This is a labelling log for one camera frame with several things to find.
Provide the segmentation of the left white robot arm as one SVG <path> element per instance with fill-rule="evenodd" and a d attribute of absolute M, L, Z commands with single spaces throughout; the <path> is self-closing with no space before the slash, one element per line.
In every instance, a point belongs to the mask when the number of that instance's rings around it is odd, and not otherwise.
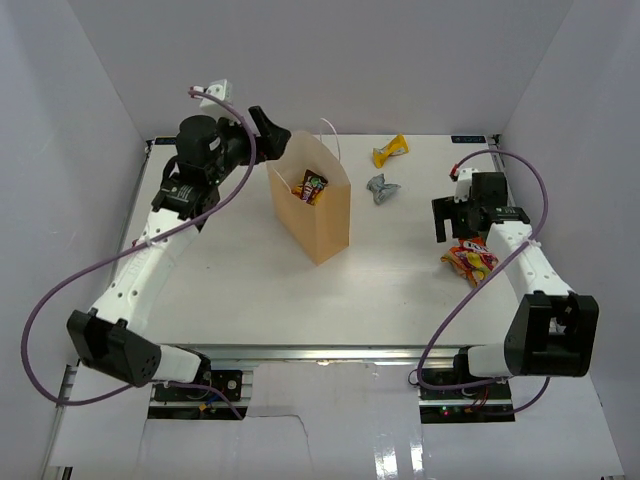
<path fill-rule="evenodd" d="M 126 257 L 107 290 L 86 311 L 74 311 L 67 330 L 81 362 L 135 387 L 173 381 L 188 398 L 211 387 L 209 361 L 181 347 L 146 339 L 152 307 L 179 256 L 204 227 L 202 214 L 220 203 L 219 186 L 239 165 L 277 160 L 291 137 L 258 107 L 249 114 L 257 134 L 227 118 L 183 120 L 176 153 L 163 170 L 137 252 Z"/>

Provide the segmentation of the yellow snack bar wrapper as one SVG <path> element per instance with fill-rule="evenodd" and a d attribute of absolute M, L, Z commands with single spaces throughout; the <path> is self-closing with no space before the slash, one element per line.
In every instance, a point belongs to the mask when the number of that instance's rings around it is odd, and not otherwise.
<path fill-rule="evenodd" d="M 322 186 L 307 186 L 299 184 L 294 187 L 291 193 L 304 201 L 306 204 L 315 206 L 322 196 L 324 188 Z"/>

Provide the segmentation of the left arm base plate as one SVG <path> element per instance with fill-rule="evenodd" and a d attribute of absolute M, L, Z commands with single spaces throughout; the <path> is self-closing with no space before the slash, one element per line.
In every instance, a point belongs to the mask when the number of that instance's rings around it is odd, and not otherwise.
<path fill-rule="evenodd" d="M 242 420 L 247 411 L 241 370 L 211 370 L 200 380 L 204 388 L 156 385 L 149 406 L 151 419 Z"/>

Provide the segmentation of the purple M&M's packet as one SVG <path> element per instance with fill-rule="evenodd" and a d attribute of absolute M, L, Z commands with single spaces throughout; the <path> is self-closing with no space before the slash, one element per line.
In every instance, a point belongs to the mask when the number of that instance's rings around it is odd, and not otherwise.
<path fill-rule="evenodd" d="M 328 180 L 324 176 L 307 169 L 300 185 L 300 199 L 315 205 L 327 185 Z"/>

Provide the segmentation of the silver wrapper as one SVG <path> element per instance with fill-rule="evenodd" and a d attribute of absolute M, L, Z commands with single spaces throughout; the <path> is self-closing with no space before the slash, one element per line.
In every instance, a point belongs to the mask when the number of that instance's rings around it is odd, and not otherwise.
<path fill-rule="evenodd" d="M 384 174 L 379 174 L 368 180 L 366 189 L 372 193 L 375 205 L 381 205 L 393 197 L 401 186 L 396 183 L 388 183 Z"/>

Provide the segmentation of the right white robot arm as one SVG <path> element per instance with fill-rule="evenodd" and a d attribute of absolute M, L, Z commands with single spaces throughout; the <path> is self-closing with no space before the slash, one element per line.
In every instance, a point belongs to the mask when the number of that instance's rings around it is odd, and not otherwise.
<path fill-rule="evenodd" d="M 432 202 L 436 238 L 446 229 L 463 240 L 479 236 L 499 261 L 519 306 L 505 338 L 463 353 L 465 365 L 451 374 L 453 390 L 472 399 L 488 378 L 582 377 L 590 366 L 599 306 L 563 281 L 532 239 L 523 209 L 508 205 L 504 174 L 464 168 L 455 173 L 455 193 Z"/>

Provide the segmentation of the small yellow candy wrapper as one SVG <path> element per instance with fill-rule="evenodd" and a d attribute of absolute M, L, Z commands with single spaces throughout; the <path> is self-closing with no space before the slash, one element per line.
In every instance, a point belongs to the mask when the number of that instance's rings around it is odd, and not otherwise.
<path fill-rule="evenodd" d="M 394 156 L 404 155 L 410 152 L 406 138 L 402 134 L 396 135 L 384 147 L 372 150 L 374 166 L 381 169 L 386 161 Z"/>

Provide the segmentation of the orange fruit candy bag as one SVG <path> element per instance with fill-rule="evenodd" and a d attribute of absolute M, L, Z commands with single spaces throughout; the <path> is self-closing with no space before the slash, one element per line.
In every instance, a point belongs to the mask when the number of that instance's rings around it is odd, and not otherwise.
<path fill-rule="evenodd" d="M 440 260 L 451 265 L 473 288 L 482 283 L 499 263 L 481 237 L 459 239 L 458 244 L 444 253 Z"/>

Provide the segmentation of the brown paper bag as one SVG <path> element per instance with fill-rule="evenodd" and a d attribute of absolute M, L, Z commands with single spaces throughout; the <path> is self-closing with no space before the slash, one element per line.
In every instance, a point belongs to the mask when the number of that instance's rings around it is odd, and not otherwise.
<path fill-rule="evenodd" d="M 314 264 L 349 246 L 351 183 L 340 153 L 296 131 L 267 173 L 277 218 Z"/>

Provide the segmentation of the aluminium front rail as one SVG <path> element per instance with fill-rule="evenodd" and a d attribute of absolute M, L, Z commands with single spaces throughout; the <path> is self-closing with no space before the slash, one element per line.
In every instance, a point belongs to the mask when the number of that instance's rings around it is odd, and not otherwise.
<path fill-rule="evenodd" d="M 367 346 L 367 345 L 214 345 L 192 344 L 183 348 L 202 353 L 216 361 L 409 361 L 417 362 L 423 346 Z"/>

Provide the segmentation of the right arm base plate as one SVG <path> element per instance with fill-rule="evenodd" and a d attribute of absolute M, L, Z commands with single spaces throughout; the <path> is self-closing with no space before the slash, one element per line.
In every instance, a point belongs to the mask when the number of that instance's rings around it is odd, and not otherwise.
<path fill-rule="evenodd" d="M 514 422 L 511 389 L 507 383 L 462 390 L 429 390 L 418 382 L 417 369 L 408 383 L 418 391 L 422 425 Z"/>

